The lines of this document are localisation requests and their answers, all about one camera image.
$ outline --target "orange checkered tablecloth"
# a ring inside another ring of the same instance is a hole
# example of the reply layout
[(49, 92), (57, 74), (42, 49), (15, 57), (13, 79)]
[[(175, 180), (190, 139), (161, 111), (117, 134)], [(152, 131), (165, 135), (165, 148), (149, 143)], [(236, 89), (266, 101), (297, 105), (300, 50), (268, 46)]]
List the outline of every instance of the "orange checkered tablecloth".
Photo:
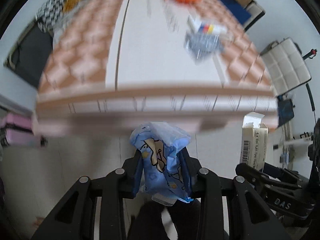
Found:
[[(188, 15), (214, 18), (234, 39), (197, 65), (184, 47)], [(219, 0), (90, 0), (50, 55), (37, 113), (250, 111), (276, 117), (265, 65)]]

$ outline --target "black cloth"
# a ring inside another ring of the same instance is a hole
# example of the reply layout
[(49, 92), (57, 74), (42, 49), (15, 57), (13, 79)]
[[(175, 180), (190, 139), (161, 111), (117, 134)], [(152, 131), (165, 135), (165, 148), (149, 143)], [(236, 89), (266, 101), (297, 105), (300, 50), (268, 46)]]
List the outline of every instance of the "black cloth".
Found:
[(52, 52), (52, 38), (49, 33), (42, 33), (37, 25), (26, 34), (12, 53), (13, 70), (18, 76), (35, 88), (38, 88), (42, 71)]
[[(196, 199), (189, 204), (177, 201), (166, 207), (178, 233), (178, 240), (195, 240), (198, 231), (201, 203)], [(161, 220), (165, 206), (147, 202), (132, 222), (127, 240), (169, 240)]]

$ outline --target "dark fabric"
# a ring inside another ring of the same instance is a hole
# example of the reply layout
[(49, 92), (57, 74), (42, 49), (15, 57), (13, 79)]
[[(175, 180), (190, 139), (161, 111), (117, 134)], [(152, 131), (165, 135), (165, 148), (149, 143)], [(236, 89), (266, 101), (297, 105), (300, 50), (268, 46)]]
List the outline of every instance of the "dark fabric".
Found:
[(288, 123), (293, 117), (293, 103), (291, 99), (278, 101), (279, 126)]
[[(161, 212), (165, 206), (157, 202), (148, 202), (140, 209), (137, 219), (132, 223), (128, 240), (169, 240), (161, 220)], [(195, 240), (200, 216), (200, 202), (190, 203), (177, 201), (166, 207), (174, 223), (178, 240)]]
[(235, 0), (220, 0), (229, 11), (236, 17), (238, 22), (243, 25), (249, 18), (251, 14), (247, 12), (242, 6), (237, 3)]
[(4, 191), (4, 184), (2, 179), (0, 178), (0, 208), (4, 208), (4, 196), (5, 196), (5, 191)]
[(52, 38), (49, 33), (42, 33), (37, 25), (28, 32), (18, 48), (12, 54), (14, 72), (38, 88), (42, 71), (52, 52)]

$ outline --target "floor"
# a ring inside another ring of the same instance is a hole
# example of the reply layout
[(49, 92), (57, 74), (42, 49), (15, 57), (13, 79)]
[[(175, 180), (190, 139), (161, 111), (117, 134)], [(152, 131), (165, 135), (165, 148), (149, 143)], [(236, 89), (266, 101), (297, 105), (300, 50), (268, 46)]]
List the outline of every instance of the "floor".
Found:
[[(190, 156), (198, 158), (202, 166), (219, 176), (233, 178), (240, 159), (241, 127), (242, 123), (236, 122), (223, 129), (192, 135), (192, 142), (187, 146)], [(283, 139), (282, 129), (269, 134), (268, 163), (279, 166), (281, 151), (273, 151), (273, 145)], [(49, 138), (47, 148), (6, 149), (0, 163), (0, 175), (5, 185), (12, 225), (23, 238), (30, 238), (35, 231), (32, 223), (36, 216), (45, 217), (79, 177), (87, 175), (95, 179), (106, 176), (121, 167), (134, 152), (129, 144), (129, 135)], [(131, 214), (137, 215), (144, 198), (138, 194), (134, 200), (124, 202), (126, 228)], [(163, 220), (170, 239), (176, 239), (168, 214), (163, 216)], [(224, 220), (228, 231), (226, 209)], [(95, 239), (98, 239), (98, 230), (95, 230)]]

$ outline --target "blue plastic bag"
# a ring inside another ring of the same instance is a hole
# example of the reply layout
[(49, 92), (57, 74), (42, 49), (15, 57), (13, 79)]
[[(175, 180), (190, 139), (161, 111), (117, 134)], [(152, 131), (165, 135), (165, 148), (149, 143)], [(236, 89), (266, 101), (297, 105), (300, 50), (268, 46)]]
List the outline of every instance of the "blue plastic bag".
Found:
[(143, 158), (145, 192), (190, 202), (185, 191), (177, 153), (191, 141), (190, 135), (167, 122), (148, 122), (135, 129), (130, 143)]

